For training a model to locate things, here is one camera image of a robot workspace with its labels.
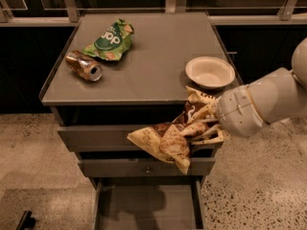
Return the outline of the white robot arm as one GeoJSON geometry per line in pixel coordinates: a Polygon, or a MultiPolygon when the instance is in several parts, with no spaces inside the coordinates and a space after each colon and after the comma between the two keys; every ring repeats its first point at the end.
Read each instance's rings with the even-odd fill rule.
{"type": "Polygon", "coordinates": [[[210,110],[220,123],[192,138],[192,144],[221,142],[227,132],[249,137],[274,122],[306,117],[307,38],[294,50],[291,71],[279,68],[251,84],[227,90],[210,110]]]}

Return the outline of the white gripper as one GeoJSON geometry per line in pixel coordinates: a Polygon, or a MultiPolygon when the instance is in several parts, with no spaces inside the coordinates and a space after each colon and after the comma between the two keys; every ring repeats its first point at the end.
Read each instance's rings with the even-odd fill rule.
{"type": "MultiPolygon", "coordinates": [[[[217,117],[231,135],[250,137],[258,132],[265,124],[258,114],[255,104],[246,85],[227,90],[218,98],[216,109],[214,104],[196,103],[191,121],[217,117]]],[[[220,125],[214,125],[203,134],[191,139],[193,145],[209,145],[221,143],[225,135],[220,125]]]]}

